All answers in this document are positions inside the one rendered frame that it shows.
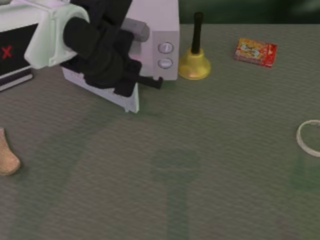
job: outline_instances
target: wooden handle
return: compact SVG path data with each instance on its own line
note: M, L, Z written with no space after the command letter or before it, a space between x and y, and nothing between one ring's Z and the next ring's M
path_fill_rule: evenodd
M0 128L0 175L12 175L20 168L20 165L20 160L9 148L5 130Z

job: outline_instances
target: white ring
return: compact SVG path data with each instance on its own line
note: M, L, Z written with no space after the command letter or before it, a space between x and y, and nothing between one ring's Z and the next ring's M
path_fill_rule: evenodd
M302 137L301 137L301 129L306 126L306 125L316 125L316 126L320 126L320 120L309 120L309 121L306 121L304 123L302 123L299 128L298 128L298 131L296 132L296 141L298 143L298 145L308 154L314 156L314 157L317 157L317 158L320 158L320 151L316 151L316 150L313 150L312 148L308 147L304 141L302 140Z

